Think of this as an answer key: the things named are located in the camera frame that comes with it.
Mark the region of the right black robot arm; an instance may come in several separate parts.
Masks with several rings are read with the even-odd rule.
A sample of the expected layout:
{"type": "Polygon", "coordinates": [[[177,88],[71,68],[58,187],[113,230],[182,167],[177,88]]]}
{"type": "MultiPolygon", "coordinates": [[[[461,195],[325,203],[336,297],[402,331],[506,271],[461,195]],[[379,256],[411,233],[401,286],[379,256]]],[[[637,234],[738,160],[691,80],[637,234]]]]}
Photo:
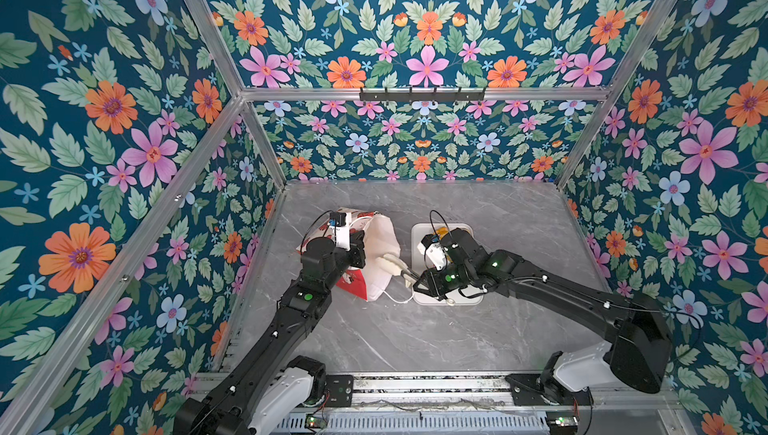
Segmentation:
{"type": "Polygon", "coordinates": [[[587,348],[553,353],[535,393],[560,401],[614,383],[646,394],[661,390],[673,340],[653,298],[624,298],[555,275],[510,251],[489,252],[461,228],[426,236],[421,251],[429,260],[421,273],[392,254],[379,256],[377,263],[404,277],[413,292],[437,301],[468,288],[475,297],[495,293],[544,307],[600,336],[600,342],[587,348]]]}

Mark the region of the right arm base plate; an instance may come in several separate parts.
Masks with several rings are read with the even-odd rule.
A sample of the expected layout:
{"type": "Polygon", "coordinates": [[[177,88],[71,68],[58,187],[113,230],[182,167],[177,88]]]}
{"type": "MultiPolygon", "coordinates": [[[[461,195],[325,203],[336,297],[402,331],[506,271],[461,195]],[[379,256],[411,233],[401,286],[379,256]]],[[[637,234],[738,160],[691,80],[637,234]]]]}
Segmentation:
{"type": "Polygon", "coordinates": [[[584,389],[570,392],[554,379],[541,380],[539,373],[511,373],[504,377],[510,386],[510,394],[516,406],[591,406],[591,391],[584,389]]]}

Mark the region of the red white paper bag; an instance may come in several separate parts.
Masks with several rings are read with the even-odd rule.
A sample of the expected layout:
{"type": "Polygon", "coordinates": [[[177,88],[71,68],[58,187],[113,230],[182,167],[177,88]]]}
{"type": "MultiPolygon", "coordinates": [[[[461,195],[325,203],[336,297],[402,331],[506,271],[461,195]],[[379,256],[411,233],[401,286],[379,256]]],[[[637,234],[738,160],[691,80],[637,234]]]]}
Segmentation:
{"type": "MultiPolygon", "coordinates": [[[[386,291],[391,279],[382,269],[382,256],[393,254],[401,259],[401,248],[397,240],[393,222],[378,211],[363,211],[352,208],[339,208],[335,211],[346,211],[352,215],[351,234],[364,231],[366,263],[362,269],[349,269],[336,283],[342,290],[366,301],[377,301],[386,291]]],[[[302,254],[307,243],[318,237],[332,239],[329,228],[330,211],[319,217],[319,226],[312,226],[296,248],[302,254]]]]}

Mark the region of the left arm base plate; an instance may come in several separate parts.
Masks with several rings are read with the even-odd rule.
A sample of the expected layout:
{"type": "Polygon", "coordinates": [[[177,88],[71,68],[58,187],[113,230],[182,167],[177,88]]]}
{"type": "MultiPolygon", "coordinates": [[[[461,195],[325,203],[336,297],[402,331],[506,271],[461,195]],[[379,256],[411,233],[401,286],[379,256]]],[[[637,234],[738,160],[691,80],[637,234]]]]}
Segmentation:
{"type": "Polygon", "coordinates": [[[353,375],[313,376],[303,370],[287,370],[264,396],[273,408],[350,407],[353,375]]]}

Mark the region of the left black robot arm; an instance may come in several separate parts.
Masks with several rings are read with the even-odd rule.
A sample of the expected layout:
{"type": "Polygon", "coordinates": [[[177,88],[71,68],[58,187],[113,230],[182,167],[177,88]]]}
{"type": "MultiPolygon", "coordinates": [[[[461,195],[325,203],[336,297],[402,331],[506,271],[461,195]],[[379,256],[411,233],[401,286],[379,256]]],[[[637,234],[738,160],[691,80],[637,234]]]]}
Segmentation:
{"type": "Polygon", "coordinates": [[[254,434],[248,427],[278,369],[314,330],[332,301],[332,289],[347,269],[365,266],[365,233],[349,248],[325,237],[310,240],[301,270],[282,295],[265,332],[239,365],[203,400],[188,399],[174,419],[175,434],[254,434]]]}

